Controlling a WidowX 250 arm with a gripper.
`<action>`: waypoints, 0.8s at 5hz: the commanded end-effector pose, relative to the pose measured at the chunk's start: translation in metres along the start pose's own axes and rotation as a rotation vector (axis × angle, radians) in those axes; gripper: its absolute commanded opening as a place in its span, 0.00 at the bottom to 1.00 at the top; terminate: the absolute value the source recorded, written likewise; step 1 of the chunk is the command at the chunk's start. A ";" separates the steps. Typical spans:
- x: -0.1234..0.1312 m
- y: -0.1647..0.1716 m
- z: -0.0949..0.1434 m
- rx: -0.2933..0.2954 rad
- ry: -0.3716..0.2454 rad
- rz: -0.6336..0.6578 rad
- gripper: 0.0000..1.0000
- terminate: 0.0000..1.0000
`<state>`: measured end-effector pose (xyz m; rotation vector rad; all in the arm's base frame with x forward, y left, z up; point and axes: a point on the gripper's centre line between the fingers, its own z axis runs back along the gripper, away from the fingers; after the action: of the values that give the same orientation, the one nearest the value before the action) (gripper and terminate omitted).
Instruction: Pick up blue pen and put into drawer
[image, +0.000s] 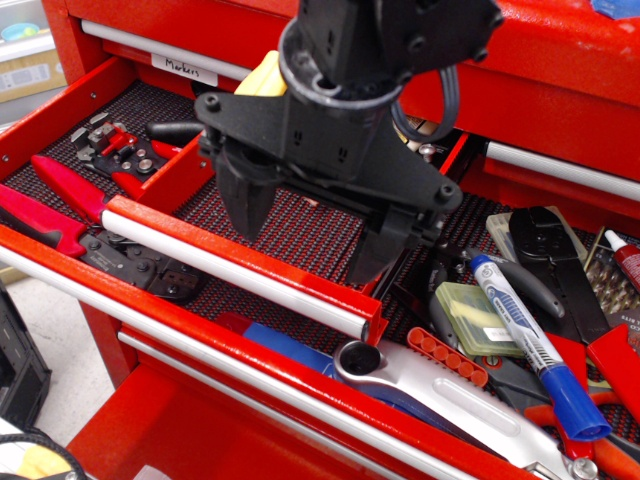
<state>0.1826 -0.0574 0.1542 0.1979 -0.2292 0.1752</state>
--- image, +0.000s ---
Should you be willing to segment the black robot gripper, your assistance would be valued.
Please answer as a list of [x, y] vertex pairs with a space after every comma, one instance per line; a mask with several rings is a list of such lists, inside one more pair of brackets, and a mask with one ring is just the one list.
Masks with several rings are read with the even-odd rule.
[[[288, 29], [279, 45], [283, 96], [208, 92], [195, 103], [201, 150], [234, 229], [253, 242], [277, 189], [364, 219], [346, 281], [372, 282], [418, 243], [432, 243], [461, 201], [459, 188], [406, 146], [449, 133], [460, 104], [456, 61], [429, 55], [421, 33], [395, 53], [361, 33]], [[432, 134], [409, 125], [399, 98], [416, 75], [436, 71], [444, 114]]]

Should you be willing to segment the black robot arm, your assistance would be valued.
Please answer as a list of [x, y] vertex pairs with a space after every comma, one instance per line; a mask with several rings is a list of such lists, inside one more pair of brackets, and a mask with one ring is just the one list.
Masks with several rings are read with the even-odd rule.
[[201, 95], [200, 148], [236, 231], [259, 235], [276, 190], [360, 216], [347, 280], [366, 284], [431, 244], [459, 187], [408, 148], [454, 127], [457, 65], [486, 57], [492, 1], [303, 1], [278, 47], [284, 94]]

